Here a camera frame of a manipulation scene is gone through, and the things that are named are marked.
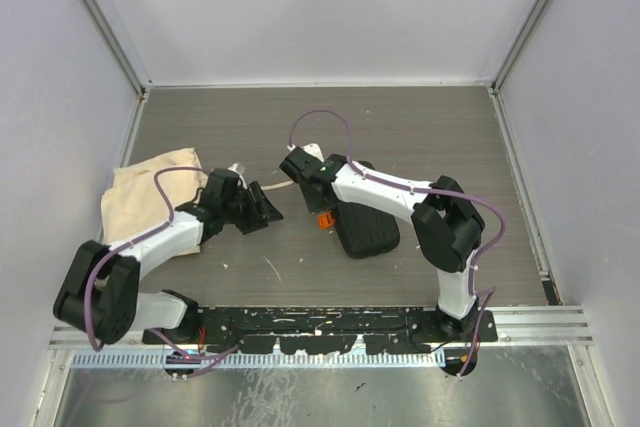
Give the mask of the orange small tool piece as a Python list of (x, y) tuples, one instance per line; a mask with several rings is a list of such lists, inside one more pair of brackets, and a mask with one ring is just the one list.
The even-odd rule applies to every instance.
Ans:
[(335, 225), (336, 219), (332, 212), (324, 212), (319, 214), (316, 218), (317, 224), (320, 229), (327, 230)]

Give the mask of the black plastic tool case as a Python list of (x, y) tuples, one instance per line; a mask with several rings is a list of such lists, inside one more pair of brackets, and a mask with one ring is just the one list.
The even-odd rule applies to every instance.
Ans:
[(394, 216), (363, 204), (340, 201), (333, 194), (329, 203), (338, 238), (348, 257), (374, 257), (399, 246), (401, 236)]

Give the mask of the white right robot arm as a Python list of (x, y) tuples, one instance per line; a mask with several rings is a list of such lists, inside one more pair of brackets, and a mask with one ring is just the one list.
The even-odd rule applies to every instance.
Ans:
[(321, 160), (301, 147), (289, 149), (280, 169), (299, 185), (312, 213), (356, 204), (412, 225), (422, 255), (437, 271), (440, 332), (459, 341), (473, 330), (478, 295), (471, 281), (472, 258), (485, 222), (454, 179), (403, 179), (339, 154)]

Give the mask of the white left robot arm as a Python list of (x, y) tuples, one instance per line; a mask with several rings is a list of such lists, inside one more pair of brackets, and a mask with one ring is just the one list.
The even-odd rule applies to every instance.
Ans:
[(163, 222), (111, 244), (80, 245), (53, 304), (54, 317), (87, 335), (92, 348), (119, 342), (130, 330), (194, 340), (203, 320), (198, 303), (172, 290), (140, 292), (154, 269), (233, 225), (249, 234), (282, 220), (258, 182), (238, 169), (216, 168), (194, 197), (169, 206)]

